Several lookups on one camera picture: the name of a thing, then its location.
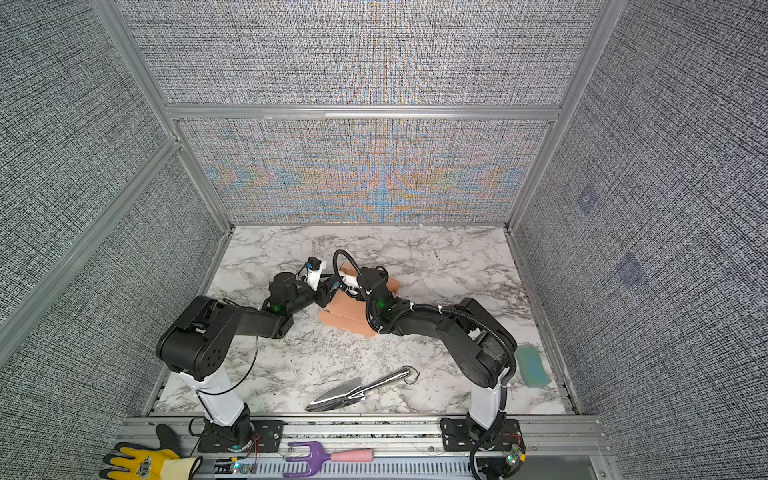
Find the purple fork head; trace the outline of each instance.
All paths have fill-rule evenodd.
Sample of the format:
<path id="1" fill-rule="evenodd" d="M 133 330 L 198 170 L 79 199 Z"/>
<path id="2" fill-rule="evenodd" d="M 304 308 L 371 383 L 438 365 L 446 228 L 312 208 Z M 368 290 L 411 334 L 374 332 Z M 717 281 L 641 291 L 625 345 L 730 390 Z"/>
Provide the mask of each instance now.
<path id="1" fill-rule="evenodd" d="M 323 468 L 323 463 L 331 459 L 320 442 L 288 442 L 289 447 L 310 447 L 310 454 L 302 457 L 286 457 L 286 462 L 306 462 L 309 470 L 305 472 L 283 473 L 284 478 L 305 478 L 317 475 Z"/>

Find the glove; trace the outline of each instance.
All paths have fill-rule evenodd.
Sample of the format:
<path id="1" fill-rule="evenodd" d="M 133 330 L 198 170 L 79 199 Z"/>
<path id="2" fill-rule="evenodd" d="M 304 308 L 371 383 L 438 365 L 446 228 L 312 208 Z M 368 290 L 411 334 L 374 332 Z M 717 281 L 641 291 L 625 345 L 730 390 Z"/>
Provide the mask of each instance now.
<path id="1" fill-rule="evenodd" d="M 105 455 L 104 463 L 111 468 L 100 471 L 98 476 L 111 480 L 191 480 L 202 457 L 180 458 L 179 438 L 168 425 L 161 423 L 155 432 L 159 449 L 120 442 L 114 449 L 121 455 Z"/>

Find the purple garden fork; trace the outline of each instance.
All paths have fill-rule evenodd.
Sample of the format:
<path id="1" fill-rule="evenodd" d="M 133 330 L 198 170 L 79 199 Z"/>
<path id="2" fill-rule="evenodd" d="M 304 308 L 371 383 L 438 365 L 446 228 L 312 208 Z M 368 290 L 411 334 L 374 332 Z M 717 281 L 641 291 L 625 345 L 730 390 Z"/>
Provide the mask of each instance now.
<path id="1" fill-rule="evenodd" d="M 328 462 L 373 462 L 373 449 L 350 450 L 348 452 L 326 453 L 320 442 L 289 442 L 289 447 L 310 447 L 310 454 L 303 457 L 286 457 L 286 462 L 306 462 L 306 472 L 283 473 L 285 478 L 305 478 L 317 475 Z"/>

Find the glove logo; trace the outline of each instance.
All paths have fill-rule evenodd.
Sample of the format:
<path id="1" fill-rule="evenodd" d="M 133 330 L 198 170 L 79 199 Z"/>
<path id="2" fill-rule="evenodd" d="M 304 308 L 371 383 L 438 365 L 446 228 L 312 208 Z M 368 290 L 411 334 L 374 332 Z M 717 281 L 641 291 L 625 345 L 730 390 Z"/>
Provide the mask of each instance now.
<path id="1" fill-rule="evenodd" d="M 139 465 L 139 468 L 136 468 L 136 476 L 146 480 L 147 478 L 149 478 L 149 472 L 151 469 L 152 469 L 152 458 L 148 456 Z"/>

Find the white marble surface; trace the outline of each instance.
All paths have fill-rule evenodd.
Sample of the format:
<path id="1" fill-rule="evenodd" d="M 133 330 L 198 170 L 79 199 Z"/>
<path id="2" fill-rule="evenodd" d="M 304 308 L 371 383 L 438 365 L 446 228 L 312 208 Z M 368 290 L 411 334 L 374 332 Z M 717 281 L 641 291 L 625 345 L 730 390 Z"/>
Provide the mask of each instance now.
<path id="1" fill-rule="evenodd" d="M 260 306 L 276 273 L 297 271 L 307 257 L 330 264 L 338 248 L 350 252 L 361 266 L 385 266 L 402 282 L 402 298 L 449 305 L 474 297 L 519 345 L 538 347 L 553 378 L 500 227 L 238 227 L 208 295 Z M 294 325 L 283 339 L 259 339 L 256 365 L 237 388 L 252 413 L 303 412 L 312 399 L 341 382 L 356 376 L 370 382 L 404 365 L 420 371 L 414 385 L 396 382 L 372 391 L 365 402 L 334 412 L 468 410 L 470 382 L 439 340 L 395 335 L 364 338 L 323 325 L 318 311 L 313 305 L 294 315 Z M 233 341 L 224 363 L 233 382 L 248 370 L 255 341 L 249 336 Z M 542 389 L 528 388 L 519 373 L 514 382 L 508 412 L 564 413 L 554 382 Z M 171 374 L 155 409 L 199 412 L 201 407 L 187 386 Z"/>

